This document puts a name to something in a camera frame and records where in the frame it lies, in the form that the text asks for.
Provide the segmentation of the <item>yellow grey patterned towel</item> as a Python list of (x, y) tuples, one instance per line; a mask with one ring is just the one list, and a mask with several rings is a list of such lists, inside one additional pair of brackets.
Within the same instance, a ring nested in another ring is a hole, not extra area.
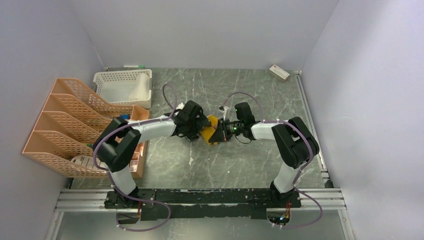
[(206, 143), (208, 145), (217, 145), (218, 142), (209, 142), (209, 139), (215, 133), (219, 119), (216, 116), (212, 115), (212, 114), (208, 115), (207, 116), (207, 119), (211, 123), (211, 126), (206, 126), (200, 132), (200, 134), (201, 134), (201, 136), (203, 137), (203, 139), (206, 141)]

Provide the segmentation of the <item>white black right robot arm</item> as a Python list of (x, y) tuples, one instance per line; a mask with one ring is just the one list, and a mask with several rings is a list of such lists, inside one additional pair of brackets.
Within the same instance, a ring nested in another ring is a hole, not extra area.
[(263, 123), (255, 119), (247, 102), (236, 104), (234, 110), (237, 120), (218, 119), (207, 141), (211, 144), (223, 143), (240, 135), (250, 141), (275, 141), (283, 163), (270, 184), (269, 199), (275, 207), (282, 207), (295, 189), (303, 167), (319, 153), (318, 142), (300, 117)]

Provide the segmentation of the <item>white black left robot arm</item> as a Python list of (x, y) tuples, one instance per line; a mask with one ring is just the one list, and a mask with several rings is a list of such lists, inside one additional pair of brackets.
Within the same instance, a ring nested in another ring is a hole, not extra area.
[(139, 190), (130, 172), (133, 154), (140, 143), (177, 136), (193, 141), (212, 124), (202, 107), (189, 100), (181, 109), (144, 121), (114, 117), (92, 146), (94, 156), (107, 166), (118, 201), (126, 208), (134, 207)]

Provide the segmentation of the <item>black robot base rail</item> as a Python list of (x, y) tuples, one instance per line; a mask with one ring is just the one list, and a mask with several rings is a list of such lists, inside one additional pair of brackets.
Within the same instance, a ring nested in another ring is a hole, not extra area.
[(135, 210), (140, 221), (189, 218), (267, 219), (269, 209), (301, 207), (294, 191), (285, 199), (274, 200), (270, 188), (149, 189), (140, 188), (141, 201), (125, 200), (116, 190), (109, 191), (104, 208), (125, 213)]

